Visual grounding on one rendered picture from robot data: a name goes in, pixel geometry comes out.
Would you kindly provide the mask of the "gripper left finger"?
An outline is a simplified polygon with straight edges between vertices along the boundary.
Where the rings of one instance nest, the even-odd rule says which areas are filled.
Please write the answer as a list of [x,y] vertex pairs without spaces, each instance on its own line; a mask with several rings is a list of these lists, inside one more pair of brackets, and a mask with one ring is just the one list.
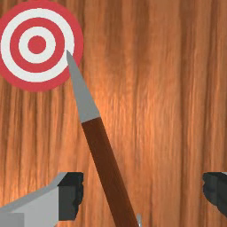
[[47,186],[0,207],[0,227],[55,227],[59,221],[74,221],[82,183],[82,172],[59,173]]

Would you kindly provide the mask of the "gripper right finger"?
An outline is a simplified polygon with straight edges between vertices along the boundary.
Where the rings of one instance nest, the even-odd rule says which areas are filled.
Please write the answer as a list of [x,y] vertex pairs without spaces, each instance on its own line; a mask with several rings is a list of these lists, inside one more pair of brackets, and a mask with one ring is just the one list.
[[202,179],[205,198],[227,218],[227,172],[207,172]]

